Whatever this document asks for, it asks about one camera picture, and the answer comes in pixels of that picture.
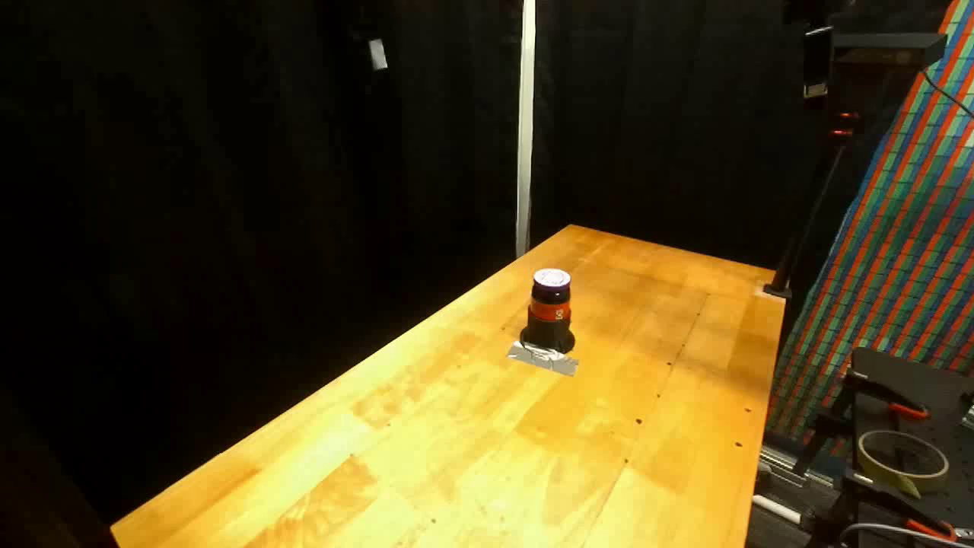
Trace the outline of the orange rubber band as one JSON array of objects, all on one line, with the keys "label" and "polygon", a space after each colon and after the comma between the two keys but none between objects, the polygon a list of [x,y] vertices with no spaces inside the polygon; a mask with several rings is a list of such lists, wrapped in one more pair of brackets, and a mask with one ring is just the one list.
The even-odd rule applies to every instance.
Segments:
[{"label": "orange rubber band", "polygon": [[531,301],[530,304],[530,317],[537,322],[562,322],[572,317],[568,304],[545,304],[545,301]]}]

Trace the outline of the dark jar with white lid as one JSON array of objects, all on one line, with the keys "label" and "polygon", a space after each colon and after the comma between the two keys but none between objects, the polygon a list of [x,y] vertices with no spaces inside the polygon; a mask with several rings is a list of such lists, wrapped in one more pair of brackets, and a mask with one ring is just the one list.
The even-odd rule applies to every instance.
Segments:
[{"label": "dark jar with white lid", "polygon": [[572,273],[562,268],[537,268],[531,273],[520,342],[540,349],[568,353],[576,347],[568,299]]}]

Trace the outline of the white vertical pole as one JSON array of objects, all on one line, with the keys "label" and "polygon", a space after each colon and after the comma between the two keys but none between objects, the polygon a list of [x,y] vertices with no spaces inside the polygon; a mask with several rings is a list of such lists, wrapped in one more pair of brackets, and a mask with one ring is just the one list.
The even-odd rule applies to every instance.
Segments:
[{"label": "white vertical pole", "polygon": [[530,249],[531,219],[531,115],[535,115],[535,0],[520,0],[516,57],[516,172],[514,172],[514,253]]}]

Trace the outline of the colourful striped panel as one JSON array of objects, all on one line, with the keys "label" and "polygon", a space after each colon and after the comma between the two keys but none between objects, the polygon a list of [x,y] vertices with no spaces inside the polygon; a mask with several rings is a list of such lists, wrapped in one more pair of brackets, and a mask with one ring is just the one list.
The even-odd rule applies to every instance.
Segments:
[{"label": "colourful striped panel", "polygon": [[910,84],[782,345],[773,436],[805,432],[855,347],[974,372],[974,0],[941,31],[947,56]]}]

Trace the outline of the black clamp stand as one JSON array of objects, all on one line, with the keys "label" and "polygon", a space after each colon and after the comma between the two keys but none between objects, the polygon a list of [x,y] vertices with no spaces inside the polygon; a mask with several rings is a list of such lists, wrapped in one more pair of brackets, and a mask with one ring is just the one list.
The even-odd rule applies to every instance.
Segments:
[{"label": "black clamp stand", "polygon": [[838,499],[803,519],[808,548],[970,548],[970,382],[857,347],[794,473],[848,444]]}]

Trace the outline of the roll of beige tape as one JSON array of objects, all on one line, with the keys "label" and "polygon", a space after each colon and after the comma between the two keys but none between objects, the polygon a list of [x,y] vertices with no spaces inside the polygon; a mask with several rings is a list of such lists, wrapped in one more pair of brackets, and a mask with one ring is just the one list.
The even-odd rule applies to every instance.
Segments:
[{"label": "roll of beige tape", "polygon": [[936,481],[948,473],[948,457],[936,444],[899,431],[868,431],[855,438],[855,452],[863,465],[890,477]]}]

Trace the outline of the small grey wall tag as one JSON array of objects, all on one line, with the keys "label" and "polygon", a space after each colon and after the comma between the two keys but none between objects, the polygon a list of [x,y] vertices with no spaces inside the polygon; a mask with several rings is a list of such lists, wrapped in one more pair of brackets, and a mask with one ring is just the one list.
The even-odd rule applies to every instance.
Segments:
[{"label": "small grey wall tag", "polygon": [[374,69],[388,69],[383,39],[368,39],[368,56]]}]

